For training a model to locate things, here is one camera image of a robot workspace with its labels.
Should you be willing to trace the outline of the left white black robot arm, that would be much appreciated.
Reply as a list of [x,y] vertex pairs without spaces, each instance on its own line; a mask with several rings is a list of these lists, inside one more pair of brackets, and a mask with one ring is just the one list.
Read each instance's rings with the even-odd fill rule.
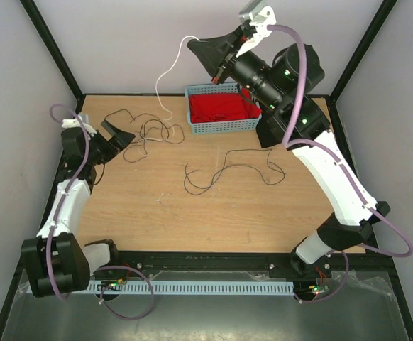
[[24,240],[21,246],[30,288],[37,298],[82,291],[97,269],[110,276],[121,267],[112,240],[81,247],[75,232],[96,183],[96,167],[106,165],[129,147],[135,135],[108,121],[101,126],[110,139],[83,119],[63,119],[61,125],[64,166],[56,178],[53,206],[37,236]]

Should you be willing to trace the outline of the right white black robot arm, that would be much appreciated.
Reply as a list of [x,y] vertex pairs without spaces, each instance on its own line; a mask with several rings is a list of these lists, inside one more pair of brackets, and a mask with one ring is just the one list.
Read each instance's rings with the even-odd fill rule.
[[252,49],[258,31],[248,24],[216,38],[192,38],[187,48],[198,58],[218,85],[232,78],[263,106],[265,127],[260,138],[271,138],[298,158],[328,198],[333,212],[290,254],[290,268],[297,276],[311,273],[320,259],[354,246],[367,247],[373,225],[390,212],[359,182],[343,158],[330,123],[318,106],[306,97],[324,76],[313,47],[287,26],[269,25],[266,33],[282,31],[294,44],[282,49],[272,65]]

